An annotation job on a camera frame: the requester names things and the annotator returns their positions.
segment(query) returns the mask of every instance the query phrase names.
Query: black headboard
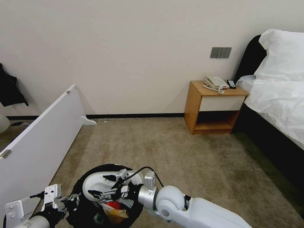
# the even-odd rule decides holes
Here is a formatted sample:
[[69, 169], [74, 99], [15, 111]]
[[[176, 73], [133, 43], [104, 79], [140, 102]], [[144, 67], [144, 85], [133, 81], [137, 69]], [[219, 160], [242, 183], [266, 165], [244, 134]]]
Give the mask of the black headboard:
[[254, 37], [247, 45], [237, 73], [234, 77], [235, 82], [242, 76], [253, 75], [266, 57], [266, 50], [259, 43], [260, 36], [261, 35]]

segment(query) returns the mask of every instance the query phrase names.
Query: wooden nightstand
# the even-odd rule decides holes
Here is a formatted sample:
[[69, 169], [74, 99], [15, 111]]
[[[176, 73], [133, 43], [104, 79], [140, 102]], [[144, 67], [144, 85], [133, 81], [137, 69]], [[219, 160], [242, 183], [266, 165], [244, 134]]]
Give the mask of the wooden nightstand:
[[191, 81], [185, 121], [191, 134], [231, 133], [248, 93], [237, 87], [220, 95], [203, 87], [203, 81]]

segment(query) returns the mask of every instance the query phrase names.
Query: gray switch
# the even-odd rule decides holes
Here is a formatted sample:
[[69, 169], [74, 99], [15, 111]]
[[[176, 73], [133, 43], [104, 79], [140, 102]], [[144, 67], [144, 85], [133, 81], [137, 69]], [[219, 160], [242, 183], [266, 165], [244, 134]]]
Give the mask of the gray switch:
[[221, 47], [218, 48], [219, 51], [218, 51], [218, 55], [216, 56], [217, 58], [220, 58], [221, 53], [222, 53], [222, 49], [223, 49], [223, 48], [221, 48]]
[[231, 48], [228, 47], [227, 50], [226, 50], [224, 58], [229, 58], [230, 52], [231, 52]]
[[218, 52], [219, 52], [218, 50], [219, 50], [218, 47], [213, 47], [213, 48], [212, 48], [212, 51], [211, 51], [210, 58], [216, 58], [217, 55], [218, 55]]
[[222, 47], [222, 52], [221, 52], [221, 55], [219, 57], [220, 58], [225, 58], [226, 51], [227, 51], [227, 48], [226, 47]]

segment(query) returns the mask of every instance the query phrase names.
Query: white wall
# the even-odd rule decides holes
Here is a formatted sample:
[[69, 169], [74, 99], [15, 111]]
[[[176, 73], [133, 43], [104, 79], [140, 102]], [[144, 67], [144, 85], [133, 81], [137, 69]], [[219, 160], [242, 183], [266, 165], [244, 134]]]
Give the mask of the white wall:
[[[269, 28], [304, 31], [303, 0], [0, 0], [0, 62], [39, 115], [71, 84], [87, 114], [184, 112], [190, 80], [230, 79]], [[232, 47], [210, 59], [212, 47]]]

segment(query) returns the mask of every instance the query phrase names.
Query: telephone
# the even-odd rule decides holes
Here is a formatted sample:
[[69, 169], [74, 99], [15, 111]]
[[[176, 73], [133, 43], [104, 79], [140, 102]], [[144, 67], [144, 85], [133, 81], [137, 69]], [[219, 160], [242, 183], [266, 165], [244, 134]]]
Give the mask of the telephone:
[[224, 82], [220, 77], [205, 76], [203, 82], [212, 89], [229, 89], [229, 85]]
[[203, 85], [203, 87], [217, 91], [219, 94], [225, 93], [225, 91], [223, 91], [222, 89], [229, 88], [229, 85], [219, 77], [205, 76], [203, 82], [206, 84]]

